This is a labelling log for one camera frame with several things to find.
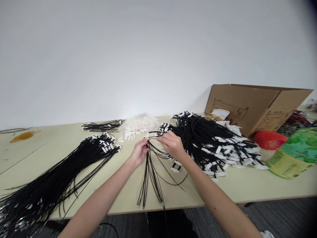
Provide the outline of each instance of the plastic bag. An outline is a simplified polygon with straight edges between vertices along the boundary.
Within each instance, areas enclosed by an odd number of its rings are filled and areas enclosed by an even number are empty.
[[[134,134],[157,131],[161,124],[156,117],[147,113],[136,115],[125,120],[120,140],[133,139]]]
[[[240,132],[240,128],[239,126],[235,126],[235,125],[227,125],[227,128],[232,131],[233,133],[236,133],[238,136],[242,136],[241,132]]]

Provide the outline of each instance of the cable pile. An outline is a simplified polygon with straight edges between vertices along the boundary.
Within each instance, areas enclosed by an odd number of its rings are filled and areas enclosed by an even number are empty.
[[[88,124],[82,124],[83,130],[89,130],[92,132],[119,132],[118,128],[121,124],[124,123],[124,120],[114,120],[107,122],[94,123],[90,122]]]
[[[11,237],[17,231],[25,231],[27,237],[31,237],[41,231],[56,209],[60,216],[61,209],[66,215],[70,208],[65,211],[65,200],[72,194],[78,197],[82,192],[78,193],[78,189],[85,184],[86,187],[112,156],[120,152],[121,146],[114,147],[114,143],[115,138],[107,132],[87,137],[66,158],[35,180],[11,188],[18,190],[0,198],[0,238]],[[101,163],[92,172],[76,181],[81,171],[98,161]]]
[[[260,148],[248,138],[238,136],[224,126],[187,111],[172,116],[176,125],[162,123],[162,132],[171,130],[179,136],[187,154],[189,154],[212,180],[226,176],[225,169],[231,164],[236,168],[245,168],[252,164],[257,169],[268,169],[261,162]],[[174,161],[172,171],[178,173],[182,164]]]

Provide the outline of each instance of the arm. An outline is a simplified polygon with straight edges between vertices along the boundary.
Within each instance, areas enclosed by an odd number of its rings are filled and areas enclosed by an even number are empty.
[[[142,163],[148,151],[145,147],[146,143],[147,139],[144,138],[135,144],[127,161],[86,200],[58,236],[59,238],[84,238],[92,235],[107,215],[127,179]]]
[[[172,131],[157,139],[187,170],[211,214],[230,238],[263,238],[238,206],[186,154],[181,139]]]

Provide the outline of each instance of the red object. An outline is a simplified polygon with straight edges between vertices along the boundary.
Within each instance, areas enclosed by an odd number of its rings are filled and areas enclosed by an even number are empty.
[[[305,117],[303,117],[303,115],[301,113],[302,113],[302,111],[295,110],[293,112],[293,114],[286,120],[285,123],[287,123],[287,124],[293,124],[296,122],[299,122],[302,124],[310,123]]]
[[[287,138],[276,132],[261,131],[255,135],[255,142],[263,149],[277,150],[282,144],[287,141]]]

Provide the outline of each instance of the white wall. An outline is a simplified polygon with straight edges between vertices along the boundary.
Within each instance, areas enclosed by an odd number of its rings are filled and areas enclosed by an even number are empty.
[[[315,89],[299,2],[1,1],[0,129],[203,112],[216,83]]]

